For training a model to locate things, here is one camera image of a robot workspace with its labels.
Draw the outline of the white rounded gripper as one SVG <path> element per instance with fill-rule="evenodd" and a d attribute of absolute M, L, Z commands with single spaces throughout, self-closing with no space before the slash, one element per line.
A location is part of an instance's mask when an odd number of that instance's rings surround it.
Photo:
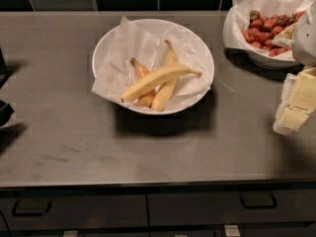
<path fill-rule="evenodd" d="M 316 1 L 296 23 L 273 38 L 273 44 L 291 47 L 293 58 L 305 65 L 297 75 L 288 73 L 276 110 L 274 132 L 297 132 L 316 110 Z"/>

